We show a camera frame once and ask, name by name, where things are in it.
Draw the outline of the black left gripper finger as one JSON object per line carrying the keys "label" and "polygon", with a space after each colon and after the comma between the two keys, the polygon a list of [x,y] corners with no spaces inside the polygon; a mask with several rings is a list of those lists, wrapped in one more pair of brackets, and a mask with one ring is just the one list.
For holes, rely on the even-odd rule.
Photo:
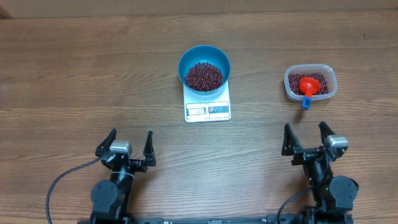
{"label": "black left gripper finger", "polygon": [[101,157],[104,152],[108,151],[111,143],[116,139],[117,130],[115,128],[109,133],[109,135],[101,142],[101,144],[96,148],[95,156]]}
{"label": "black left gripper finger", "polygon": [[146,144],[144,146],[143,155],[147,166],[156,166],[156,157],[152,142],[152,131],[147,132]]}

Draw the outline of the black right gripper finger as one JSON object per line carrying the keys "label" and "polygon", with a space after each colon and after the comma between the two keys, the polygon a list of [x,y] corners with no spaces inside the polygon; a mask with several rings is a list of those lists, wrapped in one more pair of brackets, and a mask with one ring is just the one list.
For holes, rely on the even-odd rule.
{"label": "black right gripper finger", "polygon": [[294,156],[302,152],[302,146],[294,134],[289,123],[284,126],[284,140],[281,154],[283,156]]}
{"label": "black right gripper finger", "polygon": [[321,121],[318,127],[320,128],[320,136],[322,141],[325,141],[328,136],[335,134],[335,132],[324,121]]}

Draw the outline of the red scoop blue handle tip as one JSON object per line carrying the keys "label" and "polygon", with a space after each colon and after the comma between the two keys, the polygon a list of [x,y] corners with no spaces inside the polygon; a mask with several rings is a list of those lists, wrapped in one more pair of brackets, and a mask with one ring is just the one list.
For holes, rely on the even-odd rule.
{"label": "red scoop blue handle tip", "polygon": [[302,108],[304,110],[309,110],[312,105],[312,96],[315,95],[321,85],[316,79],[310,77],[303,77],[299,82],[299,89],[302,93],[304,93],[304,97],[302,100]]}

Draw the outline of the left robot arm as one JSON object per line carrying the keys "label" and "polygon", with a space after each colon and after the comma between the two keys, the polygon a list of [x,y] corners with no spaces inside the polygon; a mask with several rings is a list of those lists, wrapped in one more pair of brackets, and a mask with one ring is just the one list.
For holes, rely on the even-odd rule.
{"label": "left robot arm", "polygon": [[134,215],[128,212],[135,173],[146,173],[148,167],[156,166],[152,131],[147,132],[143,159],[133,159],[131,143],[117,140],[116,134],[113,129],[95,151],[111,175],[108,180],[97,182],[91,190],[90,223],[136,223]]}

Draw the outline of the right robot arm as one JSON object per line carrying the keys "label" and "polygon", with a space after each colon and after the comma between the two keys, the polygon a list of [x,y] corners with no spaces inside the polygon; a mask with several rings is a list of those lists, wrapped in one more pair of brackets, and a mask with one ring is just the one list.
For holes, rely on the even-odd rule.
{"label": "right robot arm", "polygon": [[[353,218],[348,212],[353,209],[359,185],[349,177],[334,176],[330,165],[346,152],[348,140],[342,135],[337,135],[324,121],[320,122],[318,127],[321,144],[305,149],[291,125],[284,126],[281,154],[292,156],[293,166],[303,167],[310,186],[291,196],[281,205],[276,215],[277,223],[353,223]],[[305,207],[296,215],[282,214],[289,202],[309,192],[313,195],[314,206]]]}

